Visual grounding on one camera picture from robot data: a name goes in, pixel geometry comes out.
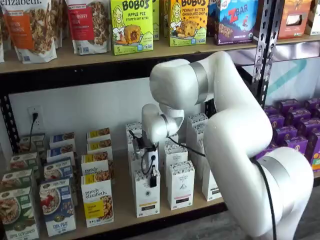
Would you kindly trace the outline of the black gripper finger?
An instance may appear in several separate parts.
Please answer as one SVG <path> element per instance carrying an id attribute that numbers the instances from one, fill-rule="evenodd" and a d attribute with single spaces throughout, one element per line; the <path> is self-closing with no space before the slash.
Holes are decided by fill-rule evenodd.
<path id="1" fill-rule="evenodd" d="M 155 166 L 152 166 L 150 170 L 150 180 L 149 180 L 149 185 L 151 188 L 154 188 L 157 186 L 157 176 L 158 176 L 157 169 Z"/>

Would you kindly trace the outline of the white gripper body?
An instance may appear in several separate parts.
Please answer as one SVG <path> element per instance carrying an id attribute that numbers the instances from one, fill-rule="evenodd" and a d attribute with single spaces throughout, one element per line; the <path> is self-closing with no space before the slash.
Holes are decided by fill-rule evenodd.
<path id="1" fill-rule="evenodd" d="M 158 148 L 156 146 L 152 146 L 151 148 L 148 148 L 146 151 L 146 174 L 150 174 L 152 172 L 153 167 L 155 170 L 159 170 L 159 154 L 158 154 Z"/>

